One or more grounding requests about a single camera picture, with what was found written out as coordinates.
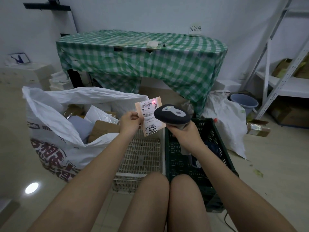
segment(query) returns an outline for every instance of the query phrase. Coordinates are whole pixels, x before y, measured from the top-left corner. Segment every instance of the white shelving unit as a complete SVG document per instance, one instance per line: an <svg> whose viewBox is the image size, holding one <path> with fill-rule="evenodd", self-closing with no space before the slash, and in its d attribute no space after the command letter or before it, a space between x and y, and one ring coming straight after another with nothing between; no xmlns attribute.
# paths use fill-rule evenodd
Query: white shelving unit
<svg viewBox="0 0 309 232"><path fill-rule="evenodd" d="M269 37L265 43L264 50L262 51L257 63L252 68L249 77L243 84L243 88L249 84L251 79L257 75L258 77L264 80L264 89L263 89L263 101L260 109L256 112L255 119L261 119L268 107L271 105L272 101L276 99L278 95L280 96L289 96L289 97L299 97L299 98L309 98L309 79L296 78L293 77L293 73L297 69L298 65L302 62L303 58L306 57L309 52L309 37L304 43L301 50L298 52L297 56L290 63L288 69L286 70L285 75L282 78L273 77L269 74L270 66L270 51L271 51L271 41L274 37L282 19L284 18L287 12L289 13L301 13L309 14L309 8L305 9L290 9L289 5L292 0L287 0L285 7L283 8L276 24L274 25L272 32L269 34ZM261 62L262 57L266 54L266 70L265 72L257 71L257 67ZM273 89L268 95L268 86L271 86Z"/></svg>

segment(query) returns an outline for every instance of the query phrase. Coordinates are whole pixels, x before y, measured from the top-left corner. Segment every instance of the black table leg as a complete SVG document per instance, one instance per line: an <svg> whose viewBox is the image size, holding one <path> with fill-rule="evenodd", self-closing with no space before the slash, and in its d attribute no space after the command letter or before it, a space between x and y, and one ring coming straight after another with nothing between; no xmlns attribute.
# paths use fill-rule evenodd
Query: black table leg
<svg viewBox="0 0 309 232"><path fill-rule="evenodd" d="M74 88L77 87L84 87L82 79L80 78L80 75L78 71L74 71L73 69L67 70L69 77L71 79L72 85Z"/></svg>

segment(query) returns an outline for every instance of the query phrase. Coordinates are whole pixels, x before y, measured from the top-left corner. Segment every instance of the person's left arm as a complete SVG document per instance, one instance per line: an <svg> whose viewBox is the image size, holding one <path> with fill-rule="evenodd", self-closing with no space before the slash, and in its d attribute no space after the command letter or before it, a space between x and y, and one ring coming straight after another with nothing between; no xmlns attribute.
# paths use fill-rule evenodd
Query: person's left arm
<svg viewBox="0 0 309 232"><path fill-rule="evenodd" d="M142 122L136 112L122 116L119 135L60 191L28 231L90 231Z"/></svg>

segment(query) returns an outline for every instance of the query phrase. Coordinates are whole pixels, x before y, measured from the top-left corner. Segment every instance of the barcode scanner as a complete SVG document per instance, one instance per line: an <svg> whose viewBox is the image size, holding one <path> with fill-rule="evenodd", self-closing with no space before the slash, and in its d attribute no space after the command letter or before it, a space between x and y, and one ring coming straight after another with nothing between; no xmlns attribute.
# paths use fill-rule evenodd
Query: barcode scanner
<svg viewBox="0 0 309 232"><path fill-rule="evenodd" d="M191 120L191 117L183 109L175 107L172 104L166 104L158 107L154 112L154 117L159 121L172 125L182 130ZM188 156L190 164L192 163L192 155L180 145L181 154Z"/></svg>

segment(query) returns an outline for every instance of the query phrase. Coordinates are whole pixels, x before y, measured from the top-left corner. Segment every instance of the hand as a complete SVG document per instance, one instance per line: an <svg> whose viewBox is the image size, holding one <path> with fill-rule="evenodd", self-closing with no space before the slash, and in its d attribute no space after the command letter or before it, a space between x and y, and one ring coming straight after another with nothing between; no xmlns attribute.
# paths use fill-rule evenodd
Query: hand
<svg viewBox="0 0 309 232"><path fill-rule="evenodd" d="M177 138L180 145L195 157L200 152L201 148L207 147L202 141L196 125L192 121L190 121L183 130L172 125L166 125L166 127Z"/></svg>
<svg viewBox="0 0 309 232"><path fill-rule="evenodd" d="M137 112L129 111L120 118L120 133L133 137L143 122L144 117L138 117Z"/></svg>

